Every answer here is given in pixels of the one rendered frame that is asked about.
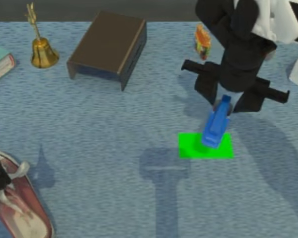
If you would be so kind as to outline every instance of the brass bell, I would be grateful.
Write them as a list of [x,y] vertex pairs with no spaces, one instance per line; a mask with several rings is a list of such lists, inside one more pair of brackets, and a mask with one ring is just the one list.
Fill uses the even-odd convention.
[[48,68],[59,61],[59,54],[51,48],[49,41],[40,37],[32,42],[31,63],[37,68]]

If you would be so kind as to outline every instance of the shoelace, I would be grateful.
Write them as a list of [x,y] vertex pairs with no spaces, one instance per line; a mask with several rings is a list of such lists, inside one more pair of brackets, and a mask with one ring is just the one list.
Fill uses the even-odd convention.
[[[7,190],[8,189],[14,190],[13,180],[16,179],[16,178],[20,178],[20,177],[25,176],[27,174],[27,172],[29,171],[29,169],[30,169],[29,163],[28,162],[22,162],[15,173],[8,174],[9,177],[11,178],[11,180],[12,180],[12,183],[9,184],[8,188],[6,188],[6,189]],[[5,190],[0,190],[0,202],[5,204],[6,206],[10,207],[11,209],[15,210],[16,212],[19,212],[19,213],[23,214],[22,210],[18,206],[16,206],[15,204],[13,204],[7,198],[7,196],[5,195]]]

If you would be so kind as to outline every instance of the green mat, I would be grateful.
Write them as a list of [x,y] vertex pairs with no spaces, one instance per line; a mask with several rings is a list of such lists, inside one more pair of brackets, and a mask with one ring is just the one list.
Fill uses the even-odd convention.
[[181,159],[232,159],[233,145],[229,133],[225,133],[218,148],[201,143],[201,133],[182,132],[178,134],[179,158]]

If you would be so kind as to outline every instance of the toy table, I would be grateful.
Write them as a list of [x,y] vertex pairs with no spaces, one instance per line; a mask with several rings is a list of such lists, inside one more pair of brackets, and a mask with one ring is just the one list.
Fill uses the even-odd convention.
[[[39,23],[60,61],[36,69],[29,24],[0,23],[0,45],[18,63],[0,80],[0,150],[31,163],[57,237],[298,238],[298,86],[287,80],[298,45],[279,46],[260,72],[291,91],[289,102],[232,115],[234,159],[179,162],[177,133],[200,132],[210,109],[196,75],[180,70],[199,60],[196,23],[149,23],[124,92],[110,80],[69,79],[66,61],[88,26]],[[213,40],[208,59],[222,52]]]

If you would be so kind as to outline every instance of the brown box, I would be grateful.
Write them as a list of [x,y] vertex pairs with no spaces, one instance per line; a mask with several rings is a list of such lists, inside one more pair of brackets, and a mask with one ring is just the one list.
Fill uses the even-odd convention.
[[67,62],[70,78],[116,78],[123,91],[146,41],[144,19],[100,11]]

